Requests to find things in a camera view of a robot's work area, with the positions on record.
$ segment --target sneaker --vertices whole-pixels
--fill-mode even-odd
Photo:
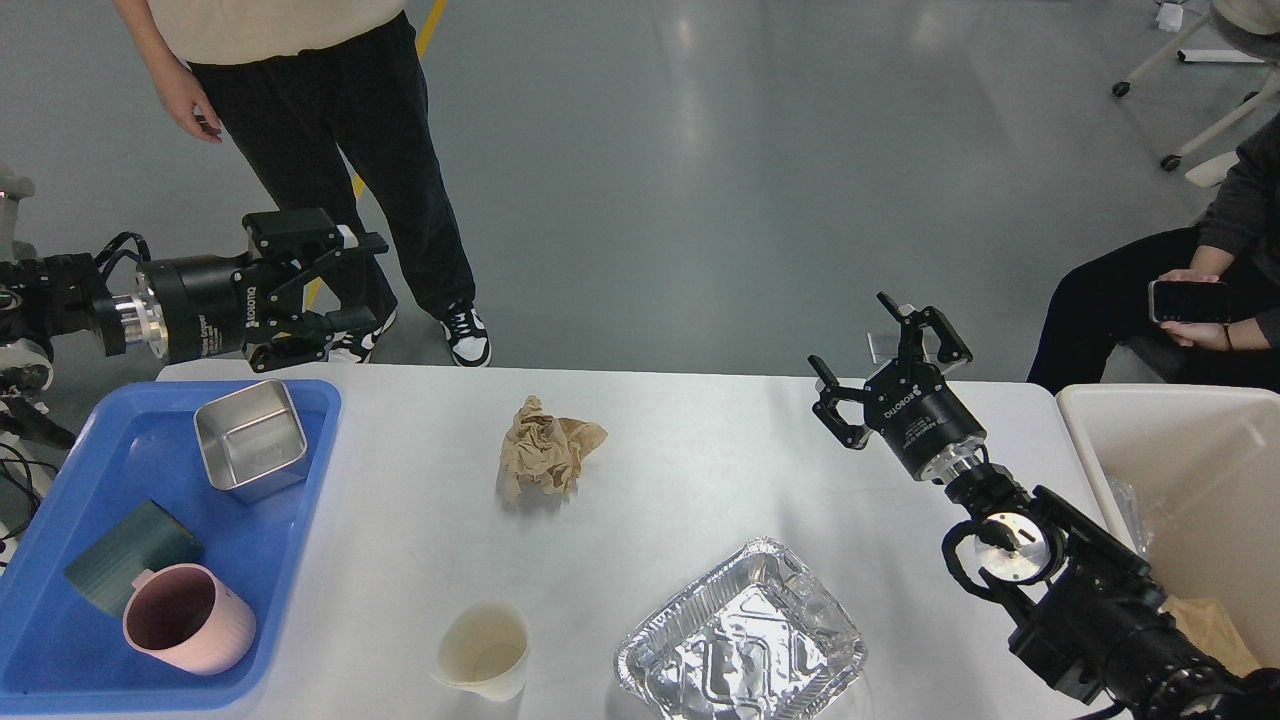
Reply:
[[[396,310],[392,310],[392,314],[387,315],[387,322],[383,323],[383,327],[371,333],[338,333],[338,338],[329,348],[329,361],[351,364],[369,363],[369,359],[374,355],[374,346],[378,345],[378,338],[383,337],[383,333],[387,332],[394,322]]]
[[[453,364],[461,368],[484,368],[489,364],[489,333],[480,314],[470,302],[454,302],[444,327],[444,340],[453,354]]]

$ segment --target green cup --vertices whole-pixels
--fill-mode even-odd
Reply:
[[[123,618],[133,579],[143,570],[195,562],[204,547],[191,530],[147,500],[72,560],[63,575],[93,607]]]

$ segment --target pink mug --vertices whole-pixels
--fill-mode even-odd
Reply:
[[[133,579],[124,606],[129,647],[196,675],[216,675],[253,644],[257,621],[204,565],[182,562]]]

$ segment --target trash bin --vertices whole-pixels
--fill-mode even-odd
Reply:
[[[1266,666],[1280,666],[1280,395],[1203,386],[1073,386],[1059,409],[1107,529],[1174,596],[1222,603]]]

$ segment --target white paper cup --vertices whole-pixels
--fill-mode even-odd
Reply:
[[[442,684],[488,700],[511,700],[525,687],[529,624],[506,601],[479,602],[458,615],[435,655]]]
[[[216,675],[253,644],[253,610],[204,565],[143,570],[124,607],[129,647],[196,675]]]

